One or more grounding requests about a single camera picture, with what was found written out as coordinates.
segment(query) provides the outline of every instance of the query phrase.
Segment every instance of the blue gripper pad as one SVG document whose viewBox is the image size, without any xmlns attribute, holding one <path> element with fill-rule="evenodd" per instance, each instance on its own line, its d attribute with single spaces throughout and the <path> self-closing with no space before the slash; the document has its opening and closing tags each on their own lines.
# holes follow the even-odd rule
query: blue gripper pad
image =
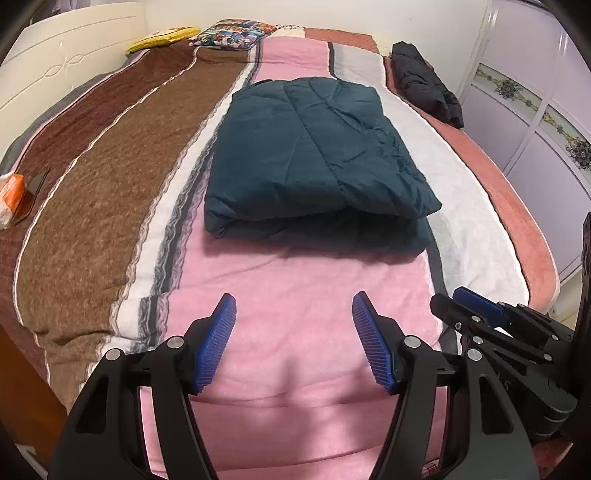
<svg viewBox="0 0 591 480">
<path fill-rule="evenodd" d="M 224 294 L 212 316 L 212 325 L 195 355 L 195 393 L 201 393 L 213 381 L 223 351 L 236 322 L 236 299 Z"/>
<path fill-rule="evenodd" d="M 507 326 L 507 319 L 503 313 L 503 307 L 487 300 L 484 297 L 468 290 L 466 287 L 458 287 L 453 293 L 453 301 L 473 311 L 476 315 L 485 318 L 492 328 Z"/>
<path fill-rule="evenodd" d="M 353 322 L 357 334 L 365 350 L 375 381 L 382 385 L 388 393 L 396 386 L 394 369 L 392 367 L 392 353 L 384 341 L 375 320 L 372 318 L 374 308 L 366 304 L 361 293 L 353 297 Z"/>
</svg>

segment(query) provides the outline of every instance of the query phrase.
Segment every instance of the metal screw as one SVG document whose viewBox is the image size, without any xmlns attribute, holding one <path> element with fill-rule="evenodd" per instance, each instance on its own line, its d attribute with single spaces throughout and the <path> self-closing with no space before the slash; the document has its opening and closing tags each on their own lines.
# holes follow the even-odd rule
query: metal screw
<svg viewBox="0 0 591 480">
<path fill-rule="evenodd" d="M 409 336 L 404 339 L 404 345 L 409 348 L 418 348 L 421 346 L 421 340 L 417 337 Z"/>
<path fill-rule="evenodd" d="M 181 348 L 184 344 L 184 340 L 183 337 L 171 337 L 166 341 L 166 345 L 168 345 L 169 348 Z"/>
<path fill-rule="evenodd" d="M 475 362 L 482 360 L 482 353 L 480 350 L 476 350 L 475 348 L 470 348 L 467 352 L 467 355 L 470 360 L 474 360 Z"/>
<path fill-rule="evenodd" d="M 107 360 L 117 360 L 119 357 L 121 356 L 121 350 L 119 350 L 118 348 L 112 348 L 111 350 L 109 350 L 106 354 L 105 354 L 105 358 Z"/>
</svg>

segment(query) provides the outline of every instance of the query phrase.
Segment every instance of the black folded jacket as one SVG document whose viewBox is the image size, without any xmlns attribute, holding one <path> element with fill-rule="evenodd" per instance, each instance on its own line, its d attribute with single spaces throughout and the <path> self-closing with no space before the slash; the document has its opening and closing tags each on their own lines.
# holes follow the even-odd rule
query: black folded jacket
<svg viewBox="0 0 591 480">
<path fill-rule="evenodd" d="M 392 69 L 404 96 L 446 124 L 464 127 L 462 107 L 411 43 L 392 45 Z"/>
</svg>

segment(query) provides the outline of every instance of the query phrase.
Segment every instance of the orange package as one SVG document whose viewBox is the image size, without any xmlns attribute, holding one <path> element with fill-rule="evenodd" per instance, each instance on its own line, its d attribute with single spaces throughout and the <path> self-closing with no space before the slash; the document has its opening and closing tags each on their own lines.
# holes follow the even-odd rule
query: orange package
<svg viewBox="0 0 591 480">
<path fill-rule="evenodd" d="M 0 177 L 0 230 L 4 230 L 12 220 L 18 204 L 25 195 L 25 179 L 19 174 Z"/>
</svg>

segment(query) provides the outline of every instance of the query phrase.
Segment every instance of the phone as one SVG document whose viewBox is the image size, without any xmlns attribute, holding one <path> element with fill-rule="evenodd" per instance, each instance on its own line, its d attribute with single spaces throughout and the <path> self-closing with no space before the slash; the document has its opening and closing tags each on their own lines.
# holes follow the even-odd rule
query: phone
<svg viewBox="0 0 591 480">
<path fill-rule="evenodd" d="M 12 224 L 17 225 L 22 222 L 25 218 L 29 216 L 33 209 L 33 205 L 39 194 L 39 190 L 41 190 L 41 185 L 45 181 L 47 174 L 49 173 L 49 168 L 41 173 L 35 175 L 29 185 L 27 185 L 27 189 L 25 190 L 25 195 L 22 196 L 21 203 L 18 204 L 17 211 L 14 213 L 12 217 Z"/>
</svg>

